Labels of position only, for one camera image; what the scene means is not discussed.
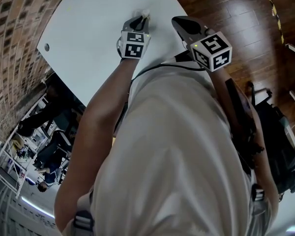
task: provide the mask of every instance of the white table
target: white table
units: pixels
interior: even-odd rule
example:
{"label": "white table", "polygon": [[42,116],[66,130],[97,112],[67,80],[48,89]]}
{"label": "white table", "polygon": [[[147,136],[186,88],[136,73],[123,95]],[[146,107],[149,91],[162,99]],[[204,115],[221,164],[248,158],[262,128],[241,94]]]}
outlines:
{"label": "white table", "polygon": [[37,48],[83,104],[118,66],[116,41],[137,9],[150,10],[152,39],[136,75],[185,51],[171,23],[186,15],[177,0],[63,0],[46,26]]}

